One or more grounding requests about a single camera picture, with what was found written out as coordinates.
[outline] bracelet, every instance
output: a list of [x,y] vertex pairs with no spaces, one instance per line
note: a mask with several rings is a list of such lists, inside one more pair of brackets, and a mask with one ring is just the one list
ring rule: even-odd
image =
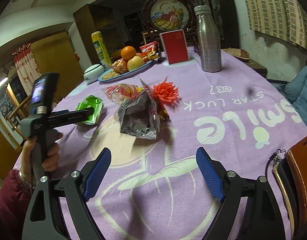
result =
[[24,186],[27,190],[31,191],[31,190],[35,189],[35,186],[31,185],[31,183],[29,183],[26,180],[25,176],[22,174],[22,172],[20,170],[18,170],[18,175],[19,175],[21,182],[24,184]]

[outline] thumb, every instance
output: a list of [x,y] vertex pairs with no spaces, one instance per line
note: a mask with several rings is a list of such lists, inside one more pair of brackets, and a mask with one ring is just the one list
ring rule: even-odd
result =
[[36,145],[37,136],[33,136],[28,141],[25,142],[22,148],[22,157],[25,159],[30,158],[31,151],[34,149]]

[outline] curtain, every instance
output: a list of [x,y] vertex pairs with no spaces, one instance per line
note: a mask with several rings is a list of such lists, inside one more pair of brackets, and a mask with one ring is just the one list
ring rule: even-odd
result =
[[13,53],[13,56],[18,77],[26,94],[29,96],[35,80],[41,76],[30,49],[30,43],[18,48]]
[[297,0],[245,0],[250,28],[307,50],[307,14]]

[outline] maroon jacket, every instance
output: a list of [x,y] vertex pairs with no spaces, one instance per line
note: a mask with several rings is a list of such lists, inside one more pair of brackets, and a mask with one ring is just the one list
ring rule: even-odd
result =
[[18,171],[10,171],[0,189],[0,240],[21,240],[30,198]]

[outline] brown leather case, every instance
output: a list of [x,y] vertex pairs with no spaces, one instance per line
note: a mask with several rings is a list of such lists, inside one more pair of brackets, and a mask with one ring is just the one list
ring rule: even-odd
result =
[[307,221],[307,137],[289,149],[287,161],[297,189],[300,231]]

